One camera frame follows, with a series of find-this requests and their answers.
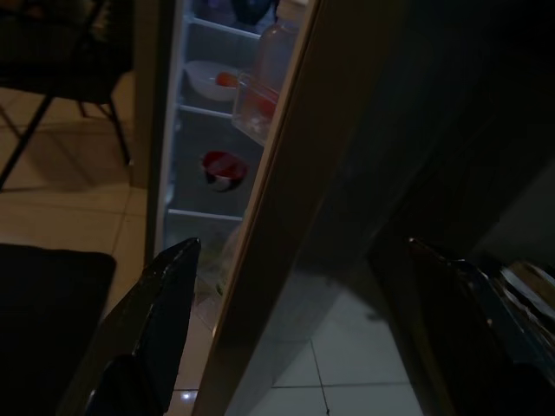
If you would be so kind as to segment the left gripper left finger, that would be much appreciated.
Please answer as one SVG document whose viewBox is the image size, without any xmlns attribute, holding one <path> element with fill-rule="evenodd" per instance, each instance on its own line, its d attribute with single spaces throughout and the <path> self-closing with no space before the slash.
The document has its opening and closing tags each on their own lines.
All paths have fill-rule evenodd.
<svg viewBox="0 0 555 416">
<path fill-rule="evenodd" d="M 103 320 L 84 416 L 163 416 L 186 344 L 201 243 L 163 250 Z"/>
</svg>

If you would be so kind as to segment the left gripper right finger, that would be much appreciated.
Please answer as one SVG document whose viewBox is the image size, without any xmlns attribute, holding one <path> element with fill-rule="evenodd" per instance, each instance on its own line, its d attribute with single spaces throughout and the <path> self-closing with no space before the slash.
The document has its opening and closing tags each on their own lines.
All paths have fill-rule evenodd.
<svg viewBox="0 0 555 416">
<path fill-rule="evenodd" d="M 555 416 L 555 339 L 500 280 L 410 238 L 430 349 L 457 416 Z"/>
</svg>

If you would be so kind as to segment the grey fridge lower door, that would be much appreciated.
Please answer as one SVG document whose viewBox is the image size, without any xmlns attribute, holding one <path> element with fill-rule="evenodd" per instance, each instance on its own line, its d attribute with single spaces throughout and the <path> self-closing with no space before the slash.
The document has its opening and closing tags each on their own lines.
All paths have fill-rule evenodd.
<svg viewBox="0 0 555 416">
<path fill-rule="evenodd" d="M 367 258 L 477 80 L 489 0 L 309 0 L 192 416 L 421 416 Z"/>
</svg>

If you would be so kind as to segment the grey steel fridge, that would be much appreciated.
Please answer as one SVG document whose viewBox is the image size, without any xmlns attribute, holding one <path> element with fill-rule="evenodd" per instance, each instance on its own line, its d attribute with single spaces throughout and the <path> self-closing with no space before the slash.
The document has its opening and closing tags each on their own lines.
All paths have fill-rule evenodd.
<svg viewBox="0 0 555 416">
<path fill-rule="evenodd" d="M 255 181 L 279 93 L 251 75 L 258 43 L 275 11 L 254 26 L 240 23 L 231 0 L 157 0 L 153 49 L 137 67 L 138 129 L 146 133 L 146 255 L 189 237 L 202 244 L 195 311 L 208 328 L 219 321 L 238 234 Z M 218 62 L 238 70 L 233 101 L 212 101 L 191 87 L 184 64 Z M 229 192 L 206 183 L 201 160 L 210 151 L 232 153 L 249 172 Z"/>
</svg>

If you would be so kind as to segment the black floor mat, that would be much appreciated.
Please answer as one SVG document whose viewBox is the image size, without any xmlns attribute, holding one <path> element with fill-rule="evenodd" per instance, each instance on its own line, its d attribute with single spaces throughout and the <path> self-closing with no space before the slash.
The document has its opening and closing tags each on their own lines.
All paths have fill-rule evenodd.
<svg viewBox="0 0 555 416">
<path fill-rule="evenodd" d="M 0 244 L 0 416 L 54 416 L 104 310 L 106 253 Z"/>
</svg>

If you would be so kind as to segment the red film-wrapped bowl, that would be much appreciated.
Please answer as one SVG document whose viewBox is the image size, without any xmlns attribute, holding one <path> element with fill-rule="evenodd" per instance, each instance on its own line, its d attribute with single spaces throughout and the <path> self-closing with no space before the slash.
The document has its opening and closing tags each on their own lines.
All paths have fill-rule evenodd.
<svg viewBox="0 0 555 416">
<path fill-rule="evenodd" d="M 249 166 L 232 153 L 210 151 L 201 160 L 206 183 L 215 192 L 238 188 L 249 172 Z"/>
</svg>

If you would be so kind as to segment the white round bowl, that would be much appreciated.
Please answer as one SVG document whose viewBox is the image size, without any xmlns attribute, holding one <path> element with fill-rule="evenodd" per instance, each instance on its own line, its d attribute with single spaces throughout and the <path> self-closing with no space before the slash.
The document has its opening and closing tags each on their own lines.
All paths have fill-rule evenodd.
<svg viewBox="0 0 555 416">
<path fill-rule="evenodd" d="M 235 88 L 224 88 L 215 83 L 220 72 L 235 74 L 238 70 L 234 67 L 210 61 L 189 61 L 184 64 L 184 70 L 193 90 L 212 101 L 233 101 L 237 91 Z"/>
</svg>

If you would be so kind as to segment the black folding chair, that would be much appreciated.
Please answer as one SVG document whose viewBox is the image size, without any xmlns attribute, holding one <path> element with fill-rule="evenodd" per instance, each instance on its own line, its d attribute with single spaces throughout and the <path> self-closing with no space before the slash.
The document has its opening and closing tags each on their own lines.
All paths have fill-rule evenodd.
<svg viewBox="0 0 555 416">
<path fill-rule="evenodd" d="M 0 4 L 0 88 L 39 94 L 24 130 L 0 104 L 0 120 L 17 144 L 0 172 L 0 192 L 55 99 L 82 115 L 95 105 L 114 126 L 125 165 L 132 158 L 114 104 L 121 77 L 134 67 L 136 0 L 19 0 Z"/>
</svg>

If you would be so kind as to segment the clear bottle pink drink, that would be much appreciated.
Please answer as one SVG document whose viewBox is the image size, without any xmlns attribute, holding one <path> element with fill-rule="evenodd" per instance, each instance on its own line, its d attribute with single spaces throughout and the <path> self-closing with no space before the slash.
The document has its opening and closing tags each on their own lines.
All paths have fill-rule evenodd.
<svg viewBox="0 0 555 416">
<path fill-rule="evenodd" d="M 279 0 L 276 21 L 261 35 L 251 75 L 279 93 L 297 40 L 308 0 Z"/>
</svg>

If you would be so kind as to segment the grey blue mug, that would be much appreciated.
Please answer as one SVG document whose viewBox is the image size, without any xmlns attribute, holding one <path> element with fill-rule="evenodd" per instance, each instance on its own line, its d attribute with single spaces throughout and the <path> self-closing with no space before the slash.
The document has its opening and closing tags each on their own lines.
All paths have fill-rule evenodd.
<svg viewBox="0 0 555 416">
<path fill-rule="evenodd" d="M 231 0 L 235 17 L 240 23 L 254 26 L 270 9 L 276 9 L 280 0 Z"/>
</svg>

